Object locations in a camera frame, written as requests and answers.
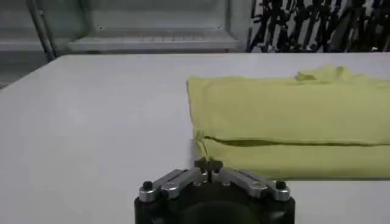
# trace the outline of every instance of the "metal rack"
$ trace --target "metal rack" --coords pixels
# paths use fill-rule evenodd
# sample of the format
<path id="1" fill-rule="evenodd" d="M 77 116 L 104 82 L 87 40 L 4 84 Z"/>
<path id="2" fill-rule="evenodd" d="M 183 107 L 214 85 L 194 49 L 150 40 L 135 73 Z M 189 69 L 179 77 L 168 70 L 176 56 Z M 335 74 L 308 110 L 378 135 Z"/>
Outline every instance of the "metal rack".
<path id="1" fill-rule="evenodd" d="M 47 62 L 25 0 L 2 0 L 0 8 L 0 88 Z"/>
<path id="2" fill-rule="evenodd" d="M 251 0 L 34 1 L 57 54 L 243 51 L 250 25 Z"/>

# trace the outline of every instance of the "folded towel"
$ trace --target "folded towel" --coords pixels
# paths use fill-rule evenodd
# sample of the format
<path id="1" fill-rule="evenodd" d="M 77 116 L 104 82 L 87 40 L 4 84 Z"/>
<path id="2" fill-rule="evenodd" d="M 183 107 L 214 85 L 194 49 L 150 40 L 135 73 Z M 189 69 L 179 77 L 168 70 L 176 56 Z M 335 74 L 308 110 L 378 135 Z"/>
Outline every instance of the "folded towel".
<path id="1" fill-rule="evenodd" d="M 390 177 L 390 81 L 324 66 L 188 81 L 203 155 L 285 178 Z"/>

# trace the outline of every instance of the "silver metal link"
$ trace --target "silver metal link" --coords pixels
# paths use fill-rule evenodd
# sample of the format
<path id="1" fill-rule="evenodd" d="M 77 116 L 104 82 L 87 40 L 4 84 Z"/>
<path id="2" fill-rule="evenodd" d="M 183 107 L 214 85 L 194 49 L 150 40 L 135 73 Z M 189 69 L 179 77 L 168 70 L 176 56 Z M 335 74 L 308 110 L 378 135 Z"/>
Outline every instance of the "silver metal link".
<path id="1" fill-rule="evenodd" d="M 167 193 L 168 199 L 173 199 L 177 198 L 180 195 L 180 191 L 190 183 L 201 183 L 204 181 L 207 181 L 207 173 L 202 173 L 200 169 L 193 168 L 175 177 L 174 179 L 163 183 L 161 190 Z"/>
<path id="2" fill-rule="evenodd" d="M 182 170 L 173 170 L 172 172 L 168 173 L 167 175 L 161 177 L 157 181 L 153 182 L 153 187 L 151 190 L 145 190 L 143 186 L 140 187 L 138 191 L 138 196 L 141 201 L 143 202 L 151 202 L 157 199 L 157 197 L 160 195 L 160 189 L 161 186 L 171 179 L 180 176 L 183 173 Z"/>

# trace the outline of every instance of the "table surface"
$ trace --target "table surface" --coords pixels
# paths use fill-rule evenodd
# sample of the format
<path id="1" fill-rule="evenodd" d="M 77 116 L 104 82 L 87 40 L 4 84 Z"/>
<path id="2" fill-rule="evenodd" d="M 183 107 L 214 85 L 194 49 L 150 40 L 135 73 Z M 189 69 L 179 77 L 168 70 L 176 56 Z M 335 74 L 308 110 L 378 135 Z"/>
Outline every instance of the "table surface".
<path id="1" fill-rule="evenodd" d="M 324 64 L 390 78 L 390 54 L 73 55 L 0 91 L 2 224 L 134 223 L 144 180 L 196 156 L 191 75 Z M 290 181 L 296 223 L 388 223 L 390 181 Z"/>

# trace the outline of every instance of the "shelf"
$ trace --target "shelf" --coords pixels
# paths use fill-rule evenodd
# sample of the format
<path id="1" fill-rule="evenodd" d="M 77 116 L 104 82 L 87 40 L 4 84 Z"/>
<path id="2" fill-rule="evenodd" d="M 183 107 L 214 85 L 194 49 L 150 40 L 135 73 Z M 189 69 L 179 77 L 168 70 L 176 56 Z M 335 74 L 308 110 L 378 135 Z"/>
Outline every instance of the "shelf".
<path id="1" fill-rule="evenodd" d="M 74 51 L 234 49 L 239 41 L 219 29 L 100 30 L 68 44 Z"/>
<path id="2" fill-rule="evenodd" d="M 34 29 L 0 29 L 0 51 L 42 51 Z"/>
<path id="3" fill-rule="evenodd" d="M 0 63 L 0 89 L 44 65 L 41 63 Z"/>

